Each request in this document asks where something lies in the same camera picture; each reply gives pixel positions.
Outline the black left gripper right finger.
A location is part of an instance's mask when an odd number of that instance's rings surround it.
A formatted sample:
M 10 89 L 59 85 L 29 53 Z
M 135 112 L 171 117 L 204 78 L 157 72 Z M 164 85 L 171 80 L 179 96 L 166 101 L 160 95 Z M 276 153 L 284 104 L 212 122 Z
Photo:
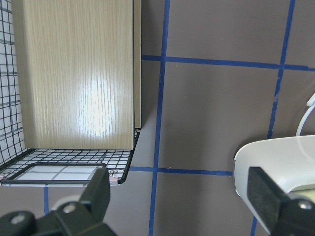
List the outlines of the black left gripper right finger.
M 285 193 L 260 167 L 250 167 L 248 200 L 271 236 L 313 236 L 315 202 Z

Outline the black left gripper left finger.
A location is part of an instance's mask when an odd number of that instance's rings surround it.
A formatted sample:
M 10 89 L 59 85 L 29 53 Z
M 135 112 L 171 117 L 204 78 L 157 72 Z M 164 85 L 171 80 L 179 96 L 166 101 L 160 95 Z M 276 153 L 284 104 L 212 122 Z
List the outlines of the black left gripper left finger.
M 110 227 L 103 222 L 109 202 L 108 170 L 99 168 L 78 201 L 66 202 L 37 219 L 30 211 L 7 213 L 0 218 L 0 234 L 2 236 L 109 236 Z

